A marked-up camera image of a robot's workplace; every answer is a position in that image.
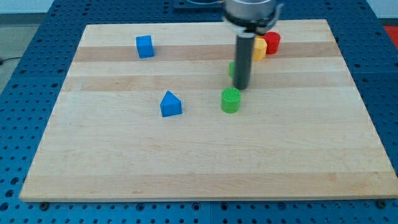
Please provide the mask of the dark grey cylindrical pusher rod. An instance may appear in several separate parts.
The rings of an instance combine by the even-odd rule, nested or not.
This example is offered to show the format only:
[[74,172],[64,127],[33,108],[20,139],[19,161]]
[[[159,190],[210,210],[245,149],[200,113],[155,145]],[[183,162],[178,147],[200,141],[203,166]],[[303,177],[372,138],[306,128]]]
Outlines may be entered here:
[[245,90],[249,86],[254,38],[252,33],[243,33],[236,37],[233,85],[239,90]]

